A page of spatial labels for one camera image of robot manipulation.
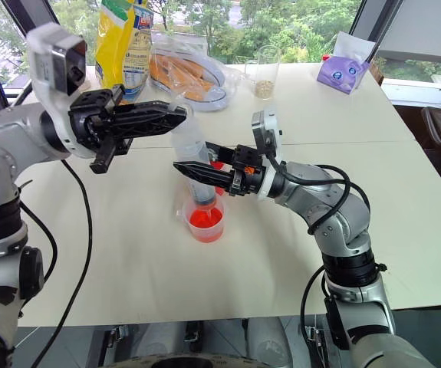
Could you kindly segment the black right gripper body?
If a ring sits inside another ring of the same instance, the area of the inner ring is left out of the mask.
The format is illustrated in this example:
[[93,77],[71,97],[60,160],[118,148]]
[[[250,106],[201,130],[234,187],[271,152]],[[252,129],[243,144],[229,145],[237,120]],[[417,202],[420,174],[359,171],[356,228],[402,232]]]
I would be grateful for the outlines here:
[[257,194],[263,180],[262,157],[258,150],[238,145],[226,162],[231,166],[232,181],[227,188],[231,196]]

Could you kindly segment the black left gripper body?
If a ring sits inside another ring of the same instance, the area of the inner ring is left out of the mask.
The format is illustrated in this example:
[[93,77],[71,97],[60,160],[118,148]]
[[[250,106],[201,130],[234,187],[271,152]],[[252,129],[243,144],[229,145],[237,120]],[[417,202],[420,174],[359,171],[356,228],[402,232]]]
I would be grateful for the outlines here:
[[123,85],[115,84],[111,89],[85,91],[70,106],[71,128],[77,143],[95,154],[90,168],[96,174],[106,173],[113,158],[127,154],[133,142],[112,131],[123,95]]

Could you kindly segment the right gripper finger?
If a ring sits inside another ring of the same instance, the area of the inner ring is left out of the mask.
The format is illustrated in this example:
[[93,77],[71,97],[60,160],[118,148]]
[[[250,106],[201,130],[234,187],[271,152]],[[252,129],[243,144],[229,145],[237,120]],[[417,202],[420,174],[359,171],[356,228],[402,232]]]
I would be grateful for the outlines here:
[[173,167],[189,179],[205,185],[228,189],[232,184],[232,175],[215,169],[209,164],[196,161],[174,162]]
[[228,148],[226,146],[220,146],[216,143],[206,141],[206,148],[209,151],[209,155],[212,157],[214,162],[231,162],[233,161],[233,156],[235,150]]

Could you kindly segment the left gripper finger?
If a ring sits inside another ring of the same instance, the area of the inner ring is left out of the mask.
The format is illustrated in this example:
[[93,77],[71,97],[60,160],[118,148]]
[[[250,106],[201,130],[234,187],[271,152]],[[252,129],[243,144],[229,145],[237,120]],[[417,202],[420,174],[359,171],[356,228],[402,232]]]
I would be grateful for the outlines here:
[[161,120],[184,121],[187,118],[187,112],[182,107],[176,107],[174,110],[169,103],[161,100],[120,105],[114,108],[116,121],[146,121]]
[[160,136],[174,130],[185,120],[186,117],[179,115],[120,119],[112,124],[112,136],[115,139]]

